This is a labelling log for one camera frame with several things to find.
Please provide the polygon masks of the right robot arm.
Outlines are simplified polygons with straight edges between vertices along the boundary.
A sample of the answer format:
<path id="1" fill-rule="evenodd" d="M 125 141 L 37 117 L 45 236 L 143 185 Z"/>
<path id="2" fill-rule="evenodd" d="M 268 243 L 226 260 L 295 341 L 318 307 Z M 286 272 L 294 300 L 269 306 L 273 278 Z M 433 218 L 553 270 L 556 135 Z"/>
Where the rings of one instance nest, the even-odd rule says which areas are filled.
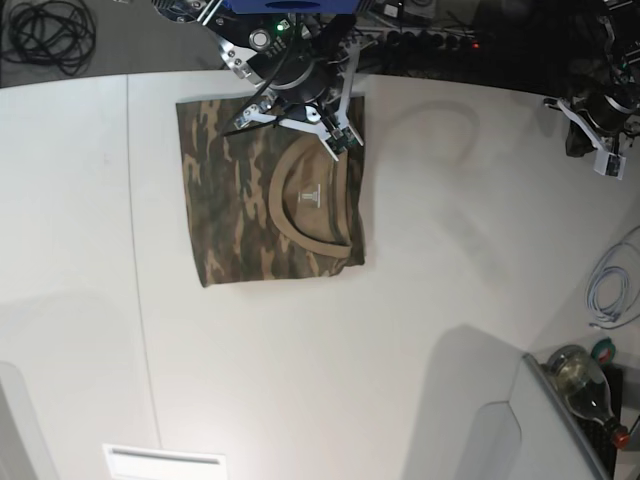
<path id="1" fill-rule="evenodd" d="M 340 96 L 356 23 L 356 1 L 154 1 L 174 23 L 214 34 L 240 79 L 284 102 L 329 103 Z"/>

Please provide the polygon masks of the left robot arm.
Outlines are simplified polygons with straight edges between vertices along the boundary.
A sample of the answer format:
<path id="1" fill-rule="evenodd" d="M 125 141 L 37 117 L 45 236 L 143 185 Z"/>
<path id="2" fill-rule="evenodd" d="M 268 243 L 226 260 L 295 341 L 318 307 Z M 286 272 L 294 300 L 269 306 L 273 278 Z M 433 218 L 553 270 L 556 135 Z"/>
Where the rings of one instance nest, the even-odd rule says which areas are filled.
<path id="1" fill-rule="evenodd" d="M 639 3 L 572 1 L 564 98 L 615 153 L 639 136 Z"/>

